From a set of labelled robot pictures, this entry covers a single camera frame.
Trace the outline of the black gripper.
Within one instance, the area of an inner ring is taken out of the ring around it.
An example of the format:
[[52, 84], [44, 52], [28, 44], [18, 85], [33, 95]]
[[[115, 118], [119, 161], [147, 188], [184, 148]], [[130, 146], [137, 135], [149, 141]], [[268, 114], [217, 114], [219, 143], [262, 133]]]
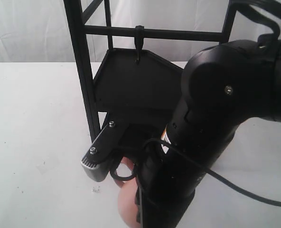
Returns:
[[169, 202], [166, 190], [167, 181], [161, 166], [154, 163], [155, 155], [149, 157], [141, 167], [136, 179], [135, 204], [138, 207], [137, 222], [141, 228], [174, 227], [173, 205]]

